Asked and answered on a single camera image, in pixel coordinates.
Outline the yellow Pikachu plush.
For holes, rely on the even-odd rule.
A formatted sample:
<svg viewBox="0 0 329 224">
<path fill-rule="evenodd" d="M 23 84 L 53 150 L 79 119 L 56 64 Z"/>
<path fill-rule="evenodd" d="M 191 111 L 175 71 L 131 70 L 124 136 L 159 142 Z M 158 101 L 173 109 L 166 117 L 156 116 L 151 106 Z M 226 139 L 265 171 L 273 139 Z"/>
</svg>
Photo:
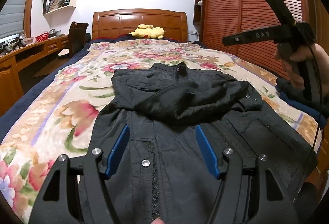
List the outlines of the yellow Pikachu plush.
<svg viewBox="0 0 329 224">
<path fill-rule="evenodd" d="M 136 37 L 140 39 L 162 39 L 165 30 L 161 27 L 155 27 L 146 24 L 140 24 L 135 31 L 127 34 L 127 37 Z"/>
</svg>

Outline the dark wooden chair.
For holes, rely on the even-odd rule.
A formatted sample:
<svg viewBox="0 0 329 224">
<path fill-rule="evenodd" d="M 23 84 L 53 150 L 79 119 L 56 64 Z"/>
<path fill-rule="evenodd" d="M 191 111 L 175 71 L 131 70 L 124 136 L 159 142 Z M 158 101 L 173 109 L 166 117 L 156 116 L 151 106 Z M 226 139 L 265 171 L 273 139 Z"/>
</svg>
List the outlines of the dark wooden chair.
<svg viewBox="0 0 329 224">
<path fill-rule="evenodd" d="M 88 25 L 88 23 L 71 23 L 68 43 L 65 47 L 65 49 L 68 49 L 69 52 L 64 53 L 63 55 L 58 54 L 58 59 L 72 58 L 84 48 L 86 43 L 91 41 L 90 34 L 86 32 Z"/>
</svg>

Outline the black jacket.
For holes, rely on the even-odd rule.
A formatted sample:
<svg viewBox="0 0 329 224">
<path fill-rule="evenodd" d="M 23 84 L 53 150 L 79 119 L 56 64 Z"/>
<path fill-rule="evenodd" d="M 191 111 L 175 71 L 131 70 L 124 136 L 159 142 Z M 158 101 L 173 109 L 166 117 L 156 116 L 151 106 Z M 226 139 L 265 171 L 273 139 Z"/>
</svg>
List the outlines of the black jacket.
<svg viewBox="0 0 329 224">
<path fill-rule="evenodd" d="M 115 97 L 99 112 L 89 148 L 128 125 L 128 145 L 105 183 L 119 223 L 208 223 L 220 182 L 196 141 L 201 124 L 242 156 L 265 154 L 292 202 L 317 165 L 311 145 L 249 82 L 184 63 L 117 70 L 111 81 Z"/>
</svg>

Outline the floral blanket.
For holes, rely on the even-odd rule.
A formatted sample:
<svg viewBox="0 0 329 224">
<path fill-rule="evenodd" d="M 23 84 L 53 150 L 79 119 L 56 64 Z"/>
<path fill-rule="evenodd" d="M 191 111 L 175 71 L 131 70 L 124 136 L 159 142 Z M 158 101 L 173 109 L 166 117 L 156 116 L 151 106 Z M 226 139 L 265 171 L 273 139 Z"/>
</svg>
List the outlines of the floral blanket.
<svg viewBox="0 0 329 224">
<path fill-rule="evenodd" d="M 28 222 L 37 193 L 59 154 L 86 154 L 95 119 L 114 98 L 111 78 L 116 70 L 180 62 L 250 82 L 292 129 L 316 149 L 320 147 L 323 135 L 316 120 L 280 99 L 274 88 L 276 76 L 254 64 L 194 42 L 93 43 L 80 61 L 59 70 L 1 144 L 1 191 L 18 218 Z"/>
</svg>

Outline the wooden headboard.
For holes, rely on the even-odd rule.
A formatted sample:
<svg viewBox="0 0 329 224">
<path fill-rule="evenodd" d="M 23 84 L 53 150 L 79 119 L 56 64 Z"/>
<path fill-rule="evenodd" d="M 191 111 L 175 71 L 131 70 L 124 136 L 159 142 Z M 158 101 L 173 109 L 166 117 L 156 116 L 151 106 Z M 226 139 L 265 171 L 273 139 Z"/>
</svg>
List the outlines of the wooden headboard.
<svg viewBox="0 0 329 224">
<path fill-rule="evenodd" d="M 134 31 L 140 24 L 163 28 L 165 38 L 179 42 L 188 41 L 186 13 L 162 9 L 118 9 L 95 12 L 92 39 L 118 38 Z"/>
</svg>

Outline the grey window blind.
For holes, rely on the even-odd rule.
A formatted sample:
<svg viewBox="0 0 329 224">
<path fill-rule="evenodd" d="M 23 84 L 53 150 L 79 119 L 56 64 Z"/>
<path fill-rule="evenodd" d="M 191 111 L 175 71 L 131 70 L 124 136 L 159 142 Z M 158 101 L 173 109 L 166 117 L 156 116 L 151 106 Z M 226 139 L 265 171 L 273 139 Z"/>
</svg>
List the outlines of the grey window blind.
<svg viewBox="0 0 329 224">
<path fill-rule="evenodd" d="M 1 10 L 1 40 L 23 33 L 23 18 L 26 0 L 7 0 Z"/>
</svg>

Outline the wooden desk cabinet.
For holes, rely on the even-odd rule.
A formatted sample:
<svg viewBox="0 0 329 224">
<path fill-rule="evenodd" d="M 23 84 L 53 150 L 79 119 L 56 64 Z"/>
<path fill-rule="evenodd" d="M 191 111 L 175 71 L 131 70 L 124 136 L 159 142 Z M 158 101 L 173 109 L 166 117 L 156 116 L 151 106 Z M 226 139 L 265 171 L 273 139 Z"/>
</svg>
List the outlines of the wooden desk cabinet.
<svg viewBox="0 0 329 224">
<path fill-rule="evenodd" d="M 61 51 L 68 40 L 68 36 L 61 35 L 1 56 L 1 115 L 24 95 L 18 72 L 52 53 Z"/>
</svg>

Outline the wooden louvered wardrobe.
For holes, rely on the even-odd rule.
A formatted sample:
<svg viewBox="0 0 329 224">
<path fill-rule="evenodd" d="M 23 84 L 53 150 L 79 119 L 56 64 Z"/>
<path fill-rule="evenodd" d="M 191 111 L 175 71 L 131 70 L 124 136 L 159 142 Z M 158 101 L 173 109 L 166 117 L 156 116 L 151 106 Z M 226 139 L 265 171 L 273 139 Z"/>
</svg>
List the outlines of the wooden louvered wardrobe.
<svg viewBox="0 0 329 224">
<path fill-rule="evenodd" d="M 295 20 L 308 21 L 307 0 L 283 0 Z M 195 0 L 193 23 L 199 40 L 210 49 L 227 52 L 287 77 L 280 61 L 273 58 L 277 49 L 272 41 L 225 47 L 222 38 L 250 29 L 276 26 L 279 20 L 264 0 Z"/>
</svg>

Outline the red basket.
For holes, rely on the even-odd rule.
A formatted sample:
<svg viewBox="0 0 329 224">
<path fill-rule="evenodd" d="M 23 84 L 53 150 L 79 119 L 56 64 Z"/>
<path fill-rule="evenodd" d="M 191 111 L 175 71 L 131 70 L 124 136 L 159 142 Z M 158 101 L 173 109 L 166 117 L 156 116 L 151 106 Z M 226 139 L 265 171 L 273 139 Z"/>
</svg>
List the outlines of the red basket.
<svg viewBox="0 0 329 224">
<path fill-rule="evenodd" d="M 48 38 L 49 38 L 49 33 L 45 32 L 45 33 L 42 33 L 42 34 L 36 36 L 35 40 L 36 40 L 36 42 L 43 42 L 43 41 L 48 40 Z"/>
</svg>

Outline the folded dark clothes pile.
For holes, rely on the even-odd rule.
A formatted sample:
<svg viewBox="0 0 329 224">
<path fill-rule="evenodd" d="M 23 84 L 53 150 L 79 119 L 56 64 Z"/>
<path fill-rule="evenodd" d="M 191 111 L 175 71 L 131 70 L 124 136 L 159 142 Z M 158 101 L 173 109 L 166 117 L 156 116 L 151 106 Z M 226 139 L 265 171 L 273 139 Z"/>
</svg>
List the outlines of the folded dark clothes pile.
<svg viewBox="0 0 329 224">
<path fill-rule="evenodd" d="M 276 90 L 279 92 L 279 98 L 292 107 L 301 110 L 313 117 L 319 124 L 320 129 L 327 125 L 328 121 L 328 95 L 323 98 L 322 107 L 319 103 L 307 101 L 301 91 L 296 90 L 290 81 L 285 78 L 276 79 Z"/>
</svg>

